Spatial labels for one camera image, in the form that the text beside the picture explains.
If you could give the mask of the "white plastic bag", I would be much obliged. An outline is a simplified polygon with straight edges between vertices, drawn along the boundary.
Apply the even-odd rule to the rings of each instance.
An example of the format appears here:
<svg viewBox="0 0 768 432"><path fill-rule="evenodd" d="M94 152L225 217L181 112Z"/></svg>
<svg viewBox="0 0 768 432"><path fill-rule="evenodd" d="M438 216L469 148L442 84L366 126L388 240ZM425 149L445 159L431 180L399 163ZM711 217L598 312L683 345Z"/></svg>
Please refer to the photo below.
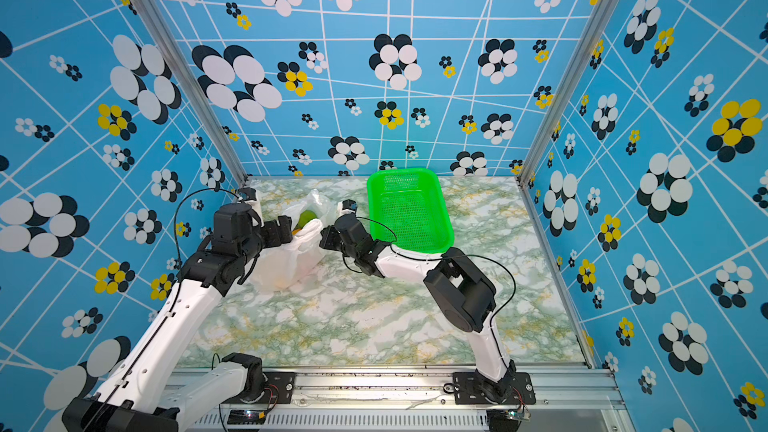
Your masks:
<svg viewBox="0 0 768 432"><path fill-rule="evenodd" d="M314 211L317 218L303 229L295 230L299 214L307 209ZM325 250L319 246L321 231L337 218L337 205L317 189L312 189L303 198L290 202L276 217L280 215L292 218L293 240L261 252L249 281L263 293L288 289L318 265L325 255Z"/></svg>

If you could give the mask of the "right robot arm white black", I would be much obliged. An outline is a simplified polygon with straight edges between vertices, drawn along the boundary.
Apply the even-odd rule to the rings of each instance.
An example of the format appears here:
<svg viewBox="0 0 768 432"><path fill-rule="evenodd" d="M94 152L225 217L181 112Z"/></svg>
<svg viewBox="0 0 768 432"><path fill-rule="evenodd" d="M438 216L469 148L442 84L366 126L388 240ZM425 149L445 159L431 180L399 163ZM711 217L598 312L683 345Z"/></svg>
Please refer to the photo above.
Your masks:
<svg viewBox="0 0 768 432"><path fill-rule="evenodd" d="M320 247L352 260L362 274L423 284L447 321L467 335L475 392L494 404L512 396L516 366L498 340L496 287L470 256L455 247L440 254L402 249L373 238L354 214L325 227Z"/></svg>

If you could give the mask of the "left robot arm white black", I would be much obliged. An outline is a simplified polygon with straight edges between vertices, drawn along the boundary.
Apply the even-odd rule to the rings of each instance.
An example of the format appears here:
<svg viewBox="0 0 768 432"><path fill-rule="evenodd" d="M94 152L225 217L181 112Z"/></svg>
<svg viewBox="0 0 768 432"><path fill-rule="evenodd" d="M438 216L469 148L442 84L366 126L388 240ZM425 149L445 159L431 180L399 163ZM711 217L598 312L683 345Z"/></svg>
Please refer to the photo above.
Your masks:
<svg viewBox="0 0 768 432"><path fill-rule="evenodd" d="M148 330L125 361L90 397L64 409L68 431L185 431L229 399L270 405L278 393L260 358L230 353L179 391L163 392L183 352L233 285L243 284L261 252L288 243L287 216L264 221L256 200L230 203L214 215L214 227L183 264L178 280Z"/></svg>

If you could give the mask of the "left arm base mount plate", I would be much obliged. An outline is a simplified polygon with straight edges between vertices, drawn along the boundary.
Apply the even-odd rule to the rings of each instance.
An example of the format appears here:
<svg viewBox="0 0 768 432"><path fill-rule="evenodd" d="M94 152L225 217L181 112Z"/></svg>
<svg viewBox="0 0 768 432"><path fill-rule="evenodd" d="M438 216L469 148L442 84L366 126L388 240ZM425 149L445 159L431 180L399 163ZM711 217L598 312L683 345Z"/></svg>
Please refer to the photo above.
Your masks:
<svg viewBox="0 0 768 432"><path fill-rule="evenodd" d="M246 392L234 402L236 404L283 405L290 404L296 389L295 372L267 371L263 374L264 387L259 392Z"/></svg>

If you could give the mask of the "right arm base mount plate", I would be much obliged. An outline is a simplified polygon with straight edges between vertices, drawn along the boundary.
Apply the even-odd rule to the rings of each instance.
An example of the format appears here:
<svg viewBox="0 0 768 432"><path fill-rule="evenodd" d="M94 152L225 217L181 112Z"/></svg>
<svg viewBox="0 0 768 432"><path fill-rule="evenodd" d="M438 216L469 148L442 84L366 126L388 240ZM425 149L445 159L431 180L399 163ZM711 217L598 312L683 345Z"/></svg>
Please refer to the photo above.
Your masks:
<svg viewBox="0 0 768 432"><path fill-rule="evenodd" d="M454 372L444 389L452 389L457 405L535 405L537 398L528 373L516 372L499 382L479 372Z"/></svg>

